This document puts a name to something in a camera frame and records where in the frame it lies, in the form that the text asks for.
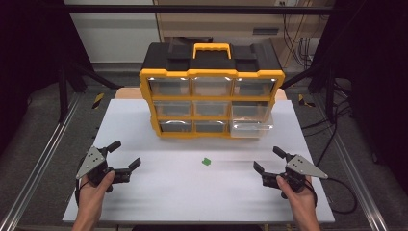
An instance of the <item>finger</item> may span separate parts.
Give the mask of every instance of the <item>finger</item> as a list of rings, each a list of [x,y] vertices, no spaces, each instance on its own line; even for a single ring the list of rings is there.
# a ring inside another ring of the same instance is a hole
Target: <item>finger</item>
[[[289,200],[293,199],[295,197],[295,192],[292,190],[291,186],[286,182],[282,176],[278,175],[276,177],[276,181],[278,182],[279,188],[282,190],[282,192],[288,197]]]
[[[115,179],[115,172],[114,171],[108,172],[108,174],[105,175],[105,177],[102,179],[101,183],[99,184],[98,190],[105,193],[106,189],[108,189],[111,186],[114,179]]]

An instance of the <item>small green block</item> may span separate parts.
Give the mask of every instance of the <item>small green block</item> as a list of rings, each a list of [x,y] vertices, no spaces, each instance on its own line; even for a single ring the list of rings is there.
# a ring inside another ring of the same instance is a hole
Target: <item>small green block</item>
[[[201,162],[202,164],[209,166],[211,164],[211,160],[208,158],[204,158],[204,160]]]

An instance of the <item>metal rail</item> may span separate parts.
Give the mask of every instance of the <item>metal rail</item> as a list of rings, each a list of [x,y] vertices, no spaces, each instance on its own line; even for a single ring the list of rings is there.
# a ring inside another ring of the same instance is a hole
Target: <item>metal rail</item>
[[[78,106],[78,102],[81,99],[81,93],[74,93],[73,98],[71,99],[68,111],[65,119],[58,123],[56,129],[54,130],[53,135],[51,136],[48,144],[46,144],[44,150],[42,151],[41,156],[39,157],[36,166],[31,172],[28,180],[26,181],[23,189],[12,205],[11,209],[7,212],[6,216],[3,218],[0,223],[1,231],[13,231],[17,226],[18,222],[21,219],[28,203],[30,202],[39,181],[41,180],[42,175],[46,171],[48,164],[54,155],[55,150],[58,147],[58,144],[61,141],[61,138],[64,135],[67,125],[69,124],[72,116],[75,113],[75,110]]]
[[[42,9],[65,13],[223,13],[223,14],[308,14],[347,13],[332,7],[268,7],[268,6],[192,6],[192,5],[56,5],[43,4]]]
[[[321,114],[325,116],[323,106],[324,104],[322,102],[321,96],[317,96],[314,94],[313,97],[315,98],[315,102],[317,103],[317,106]],[[333,134],[333,130],[330,127],[329,131],[331,134]],[[342,162],[344,171],[347,174],[348,180],[350,181],[351,186],[353,187],[356,193],[360,205],[366,214],[371,229],[375,231],[387,231],[388,230],[387,224],[385,223],[374,200],[372,199],[369,189],[367,188],[366,183],[364,183],[364,180],[361,177],[359,170],[351,160],[351,157],[344,146],[342,138],[338,134],[335,134],[334,136],[335,137],[333,141],[336,144],[340,161]]]

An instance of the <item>black clamp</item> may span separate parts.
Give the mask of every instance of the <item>black clamp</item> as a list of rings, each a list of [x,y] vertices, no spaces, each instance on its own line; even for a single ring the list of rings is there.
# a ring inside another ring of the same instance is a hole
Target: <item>black clamp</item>
[[[263,185],[265,187],[271,187],[279,190],[280,188],[276,181],[276,177],[280,175],[288,182],[292,190],[296,193],[302,192],[305,187],[311,190],[315,196],[316,205],[318,202],[318,198],[312,185],[306,184],[306,175],[327,179],[328,178],[327,174],[325,174],[323,171],[318,169],[315,165],[313,165],[300,155],[291,155],[289,153],[286,153],[277,146],[273,147],[273,152],[282,159],[284,158],[286,159],[287,164],[285,166],[285,172],[282,172],[280,174],[265,172],[263,167],[261,167],[258,163],[254,162],[253,167],[259,174],[261,174]]]
[[[132,164],[130,164],[129,168],[119,169],[108,167],[108,162],[106,161],[108,152],[110,153],[114,152],[120,146],[121,146],[120,141],[115,141],[111,143],[109,146],[103,148],[96,148],[92,146],[89,149],[87,155],[81,159],[80,167],[76,175],[75,198],[77,204],[79,203],[79,195],[81,190],[79,179],[81,179],[81,177],[83,177],[84,175],[86,175],[89,179],[87,183],[91,183],[94,187],[98,186],[101,183],[102,179],[105,177],[105,175],[112,170],[115,171],[115,179],[112,184],[130,182],[130,176],[132,175],[132,171],[139,167],[141,164],[140,158],[137,158]],[[113,189],[114,187],[111,185],[106,190],[106,193],[110,193]]]

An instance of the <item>yellow storage organizer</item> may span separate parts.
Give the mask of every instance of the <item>yellow storage organizer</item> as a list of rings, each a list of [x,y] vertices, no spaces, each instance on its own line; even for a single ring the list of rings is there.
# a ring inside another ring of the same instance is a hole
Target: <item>yellow storage organizer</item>
[[[259,138],[284,79],[270,44],[152,43],[140,90],[159,137]]]

